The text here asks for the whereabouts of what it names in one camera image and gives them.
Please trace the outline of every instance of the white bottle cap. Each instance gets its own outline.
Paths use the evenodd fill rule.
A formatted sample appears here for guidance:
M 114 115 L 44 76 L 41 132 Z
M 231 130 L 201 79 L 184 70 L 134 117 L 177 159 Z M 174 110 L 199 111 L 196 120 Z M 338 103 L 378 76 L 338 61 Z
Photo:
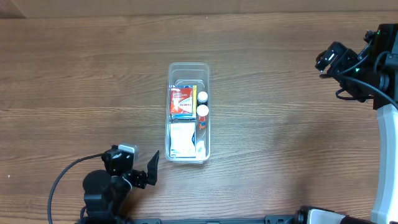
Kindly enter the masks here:
M 209 108 L 206 105 L 200 105 L 197 108 L 197 113 L 199 116 L 207 116 L 209 114 Z
M 207 92 L 205 92 L 205 91 L 201 91 L 201 92 L 198 94 L 198 101 L 199 101 L 200 103 L 206 103 L 207 98 L 208 98 Z

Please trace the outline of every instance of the clear plastic container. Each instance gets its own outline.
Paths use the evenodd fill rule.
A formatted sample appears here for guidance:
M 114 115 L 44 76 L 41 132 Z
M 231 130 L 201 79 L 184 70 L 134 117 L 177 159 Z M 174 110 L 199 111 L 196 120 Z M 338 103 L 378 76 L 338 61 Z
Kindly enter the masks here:
M 172 63 L 169 67 L 169 85 L 167 88 L 167 110 L 166 110 L 166 135 L 165 135 L 165 156 L 166 159 L 173 162 L 186 162 L 186 163 L 203 163 L 210 157 L 210 114 L 211 114 L 211 94 L 210 94 L 210 69 L 205 63 L 195 62 L 176 62 Z M 207 107 L 209 113 L 206 119 L 206 126 L 200 129 L 198 125 L 197 116 L 192 119 L 175 119 L 170 114 L 170 101 L 171 90 L 177 86 L 197 86 L 198 94 L 205 91 L 208 94 Z M 191 128 L 192 123 L 195 123 L 195 133 L 192 137 L 192 142 L 195 146 L 195 154 L 190 156 L 180 156 L 171 150 L 172 140 L 170 137 L 170 126 L 172 124 L 190 123 L 188 126 Z

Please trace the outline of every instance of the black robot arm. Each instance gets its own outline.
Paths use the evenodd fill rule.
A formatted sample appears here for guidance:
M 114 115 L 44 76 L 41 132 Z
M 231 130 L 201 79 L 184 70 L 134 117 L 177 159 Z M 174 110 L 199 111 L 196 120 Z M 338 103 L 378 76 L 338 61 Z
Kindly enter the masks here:
M 83 181 L 87 217 L 81 223 L 117 223 L 119 210 L 133 187 L 144 189 L 157 182 L 159 151 L 148 163 L 148 173 L 132 168 L 138 147 L 128 144 L 112 146 L 101 156 L 106 170 L 90 172 Z
M 398 105 L 398 24 L 381 24 L 377 31 L 368 30 L 364 36 L 367 46 L 359 53 L 339 42 L 317 57 L 315 68 L 321 78 L 334 78 L 341 89 L 336 96 L 342 100 L 365 102 L 374 99 L 373 109 Z M 346 91 L 351 97 L 340 96 Z

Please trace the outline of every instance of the wooden table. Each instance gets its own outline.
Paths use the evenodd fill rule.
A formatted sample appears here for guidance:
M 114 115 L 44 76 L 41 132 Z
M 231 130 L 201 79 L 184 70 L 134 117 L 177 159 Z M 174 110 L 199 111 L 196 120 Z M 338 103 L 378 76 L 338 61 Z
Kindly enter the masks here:
M 301 205 L 370 218 L 379 131 L 372 101 L 337 100 L 315 57 L 333 41 L 359 52 L 396 12 L 0 20 L 0 223 L 46 223 L 59 173 L 131 142 L 136 169 L 161 151 L 159 181 L 130 198 L 134 218 L 233 218 Z M 209 63 L 210 160 L 164 158 L 168 66 Z M 55 223 L 73 223 L 82 162 L 60 181 Z

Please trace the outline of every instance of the black cable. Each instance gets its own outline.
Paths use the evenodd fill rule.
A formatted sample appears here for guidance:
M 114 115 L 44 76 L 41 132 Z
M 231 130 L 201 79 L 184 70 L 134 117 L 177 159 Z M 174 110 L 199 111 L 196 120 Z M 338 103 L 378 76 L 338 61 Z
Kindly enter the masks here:
M 354 70 L 356 67 L 358 67 L 358 65 L 361 65 L 366 59 L 368 59 L 369 55 L 365 56 L 364 58 L 362 58 L 362 60 L 360 60 L 358 63 L 356 63 L 354 66 L 352 66 L 351 68 L 348 68 L 342 72 L 339 72 L 338 75 L 343 75 L 346 74 L 347 72 L 350 72 L 352 70 Z
M 374 61 L 374 65 L 373 65 L 373 73 L 377 74 L 377 65 L 379 64 L 379 61 L 381 59 L 381 57 L 383 57 L 383 55 L 389 54 L 390 52 L 388 50 L 381 52 L 377 58 L 376 61 Z
M 398 110 L 398 104 L 393 99 L 391 99 L 389 96 L 387 96 L 385 93 L 383 93 L 381 90 L 379 90 L 378 88 L 376 88 L 376 87 L 374 87 L 374 86 L 372 86 L 372 85 L 370 85 L 370 84 L 368 84 L 366 82 L 362 82 L 361 80 L 357 80 L 356 78 L 353 78 L 353 77 L 347 77 L 347 76 L 341 75 L 340 78 L 348 80 L 348 81 L 351 81 L 353 83 L 356 83 L 358 85 L 361 85 L 363 87 L 371 89 L 372 91 L 376 92 L 379 96 L 383 97 L 385 100 L 390 102 L 390 104 L 395 106 L 397 108 L 397 110 Z
M 344 91 L 346 91 L 346 90 L 344 90 L 344 89 L 337 90 L 337 91 L 336 91 L 336 97 L 337 97 L 338 99 L 341 99 L 341 100 L 370 100 L 370 99 L 373 99 L 373 98 L 374 98 L 373 96 L 365 96 L 365 97 L 358 97 L 358 98 L 340 96 L 340 93 L 342 93 L 342 92 L 344 92 Z
M 83 157 L 81 159 L 76 160 L 75 162 L 72 162 L 69 166 L 67 166 L 67 168 L 65 168 L 60 175 L 57 177 L 57 179 L 55 180 L 54 184 L 52 185 L 51 191 L 50 191 L 50 195 L 49 195 L 49 201 L 47 203 L 47 218 L 49 220 L 49 224 L 52 224 L 52 217 L 51 217 L 51 201 L 52 201 L 52 195 L 54 194 L 55 188 L 58 184 L 58 182 L 60 181 L 60 179 L 62 178 L 62 176 L 68 171 L 68 169 L 70 169 L 71 167 L 73 167 L 75 164 L 81 162 L 81 161 L 85 161 L 87 159 L 92 159 L 92 158 L 96 158 L 96 157 L 100 157 L 102 156 L 101 154 L 97 154 L 97 155 L 92 155 L 92 156 L 86 156 Z

